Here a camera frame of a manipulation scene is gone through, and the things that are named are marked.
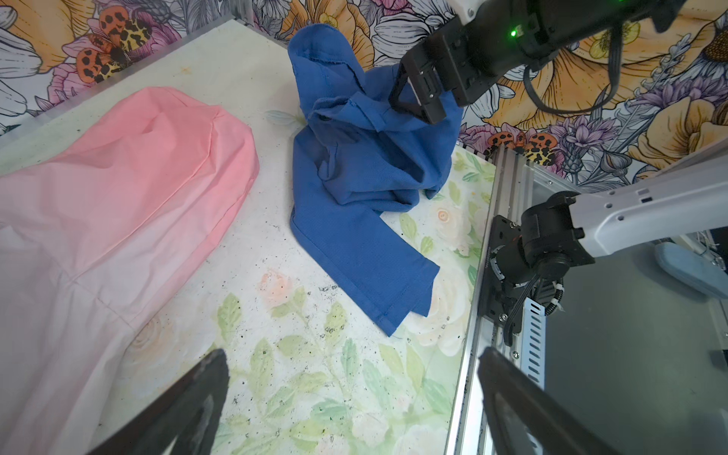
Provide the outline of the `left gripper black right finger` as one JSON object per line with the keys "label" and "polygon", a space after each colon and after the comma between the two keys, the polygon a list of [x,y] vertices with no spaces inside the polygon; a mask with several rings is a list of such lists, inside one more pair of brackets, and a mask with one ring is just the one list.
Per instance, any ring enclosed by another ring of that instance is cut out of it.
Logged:
{"label": "left gripper black right finger", "polygon": [[614,454],[516,365],[492,347],[480,357],[483,410],[498,454]]}

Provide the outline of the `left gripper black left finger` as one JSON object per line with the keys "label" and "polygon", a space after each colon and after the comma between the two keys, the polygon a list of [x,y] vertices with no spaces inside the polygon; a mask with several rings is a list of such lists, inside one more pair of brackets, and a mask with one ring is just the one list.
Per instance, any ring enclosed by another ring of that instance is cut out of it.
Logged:
{"label": "left gripper black left finger", "polygon": [[93,454],[210,454],[229,389],[222,349],[200,360]]}

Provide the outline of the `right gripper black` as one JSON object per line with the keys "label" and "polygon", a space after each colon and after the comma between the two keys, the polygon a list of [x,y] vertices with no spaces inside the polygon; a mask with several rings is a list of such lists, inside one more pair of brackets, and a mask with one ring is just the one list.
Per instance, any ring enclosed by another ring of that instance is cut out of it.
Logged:
{"label": "right gripper black", "polygon": [[497,91],[498,79],[512,67],[511,32],[490,19],[447,22],[401,59],[389,96],[392,109],[435,124],[447,117],[442,95],[466,107]]}

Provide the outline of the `blue cloth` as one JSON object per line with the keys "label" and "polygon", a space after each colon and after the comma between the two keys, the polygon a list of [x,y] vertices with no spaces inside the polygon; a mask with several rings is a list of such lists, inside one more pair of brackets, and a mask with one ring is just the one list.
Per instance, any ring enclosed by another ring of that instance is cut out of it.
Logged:
{"label": "blue cloth", "polygon": [[407,212],[447,182],[463,111],[428,124],[392,109],[398,69],[364,70],[347,38],[314,24],[288,56],[306,125],[293,145],[293,234],[303,249],[387,335],[430,312],[439,268],[382,219]]}

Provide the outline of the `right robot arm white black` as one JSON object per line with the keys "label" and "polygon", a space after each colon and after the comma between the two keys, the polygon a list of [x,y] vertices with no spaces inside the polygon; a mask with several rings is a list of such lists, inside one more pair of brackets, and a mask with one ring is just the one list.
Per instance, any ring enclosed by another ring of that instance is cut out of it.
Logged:
{"label": "right robot arm white black", "polygon": [[580,187],[523,214],[494,246],[485,313],[506,343],[525,299],[572,267],[727,223],[727,169],[679,161],[727,138],[723,1],[385,1],[372,42],[400,60],[407,108],[441,118],[452,94],[474,119],[462,139],[526,155]]}

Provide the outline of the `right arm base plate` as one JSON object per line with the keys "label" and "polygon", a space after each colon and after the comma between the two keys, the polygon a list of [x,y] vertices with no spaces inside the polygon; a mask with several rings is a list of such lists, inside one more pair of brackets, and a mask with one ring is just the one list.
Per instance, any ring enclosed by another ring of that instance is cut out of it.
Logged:
{"label": "right arm base plate", "polygon": [[521,333],[528,284],[534,272],[523,259],[521,227],[496,215],[485,250],[485,269],[478,301],[478,316],[502,329],[504,344],[512,347]]}

